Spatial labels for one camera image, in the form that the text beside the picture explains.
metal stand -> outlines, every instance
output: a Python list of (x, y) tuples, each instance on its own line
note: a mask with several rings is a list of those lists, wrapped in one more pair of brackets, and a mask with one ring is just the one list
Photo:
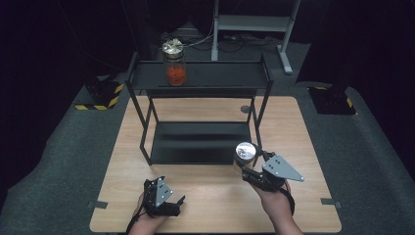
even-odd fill
[(230, 16), (219, 15), (219, 0), (215, 0), (211, 59), (213, 61), (218, 60), (217, 36), (220, 30), (280, 31), (285, 32), (285, 34), (282, 45), (277, 46), (278, 54), (280, 55), (285, 74), (292, 74), (293, 70), (290, 66), (286, 49), (299, 7), (300, 0), (295, 0), (289, 17)]

glass jar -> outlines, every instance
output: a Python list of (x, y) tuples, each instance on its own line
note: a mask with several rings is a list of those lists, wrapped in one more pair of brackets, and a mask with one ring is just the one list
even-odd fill
[(164, 42), (162, 45), (163, 62), (168, 84), (183, 85), (186, 82), (186, 61), (183, 44), (177, 39)]

hand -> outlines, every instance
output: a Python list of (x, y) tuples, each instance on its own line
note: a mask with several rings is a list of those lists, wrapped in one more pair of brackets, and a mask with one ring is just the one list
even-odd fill
[[(140, 206), (143, 202), (143, 194), (138, 199), (137, 209), (134, 211), (133, 216), (139, 211)], [(140, 211), (140, 217), (137, 222), (132, 226), (129, 235), (153, 235), (156, 230), (169, 218), (169, 216), (156, 216), (150, 217), (146, 214), (144, 208)]]
[[(271, 219), (275, 232), (279, 235), (302, 234), (291, 214), (290, 202), (284, 194), (279, 191), (275, 193), (265, 192), (255, 186), (253, 188), (260, 197), (263, 210)], [(288, 183), (284, 184), (282, 188), (291, 192)]]

cable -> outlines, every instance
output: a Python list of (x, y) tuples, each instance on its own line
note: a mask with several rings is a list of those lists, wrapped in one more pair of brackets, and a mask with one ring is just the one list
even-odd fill
[(77, 42), (77, 44), (78, 44), (78, 46), (79, 46), (80, 50), (83, 52), (83, 54), (85, 54), (85, 55), (86, 55), (86, 56), (88, 56), (89, 58), (91, 58), (91, 59), (95, 60), (96, 62), (101, 63), (101, 64), (103, 64), (103, 65), (105, 65), (105, 66), (108, 66), (108, 67), (111, 67), (111, 68), (114, 68), (114, 69), (117, 69), (117, 70), (120, 70), (120, 71), (127, 71), (127, 69), (122, 69), (122, 68), (120, 68), (120, 67), (117, 67), (117, 66), (114, 66), (114, 65), (108, 64), (108, 63), (106, 63), (106, 62), (103, 62), (103, 61), (99, 60), (98, 58), (96, 58), (96, 57), (92, 56), (92, 55), (91, 55), (91, 54), (89, 54), (88, 52), (86, 52), (86, 50), (82, 47), (82, 43), (80, 42), (80, 40), (79, 40), (78, 36), (76, 35), (75, 30), (73, 29), (72, 25), (71, 25), (71, 24), (70, 24), (70, 22), (69, 22), (68, 16), (67, 16), (67, 14), (65, 13), (64, 8), (63, 8), (63, 7), (62, 7), (62, 5), (61, 5), (61, 1), (60, 1), (60, 0), (56, 0), (56, 1), (57, 1), (57, 3), (58, 3), (59, 9), (61, 10), (61, 13), (63, 14), (63, 16), (64, 16), (64, 18), (65, 18), (65, 21), (66, 21), (66, 22), (67, 22), (67, 24), (68, 24), (68, 27), (69, 27), (70, 31), (72, 32), (72, 34), (73, 34), (73, 36), (74, 36), (74, 38), (75, 38), (75, 40), (76, 40), (76, 42)]
[(211, 37), (212, 37), (211, 32), (212, 32), (212, 30), (213, 30), (213, 25), (214, 25), (214, 8), (213, 8), (213, 14), (212, 14), (212, 16), (211, 16), (211, 26), (210, 26), (210, 30), (209, 30), (209, 32), (208, 32), (208, 34), (207, 34), (207, 37), (206, 37), (205, 39), (203, 39), (203, 40), (199, 41), (199, 42), (195, 42), (195, 43), (190, 44), (190, 45), (184, 45), (184, 47), (192, 47), (192, 46), (195, 46), (195, 45), (201, 44), (202, 42), (204, 42), (204, 41), (208, 40), (209, 38), (211, 38)]

metal leg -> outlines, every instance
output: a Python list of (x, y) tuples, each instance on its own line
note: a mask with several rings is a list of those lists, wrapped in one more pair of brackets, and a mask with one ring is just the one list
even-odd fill
[(213, 44), (211, 45), (211, 59), (217, 61), (217, 34), (218, 34), (219, 0), (214, 0)]
[(293, 11), (291, 12), (290, 21), (287, 25), (287, 30), (284, 34), (283, 44), (277, 46), (278, 53), (280, 54), (281, 62), (284, 67), (285, 74), (293, 74), (293, 70), (291, 69), (290, 62), (288, 61), (288, 57), (286, 54), (286, 49), (287, 49), (288, 42), (290, 40), (291, 32), (294, 27), (294, 22), (296, 21), (297, 12), (300, 7), (300, 2), (301, 0), (296, 0), (296, 2), (294, 3)]

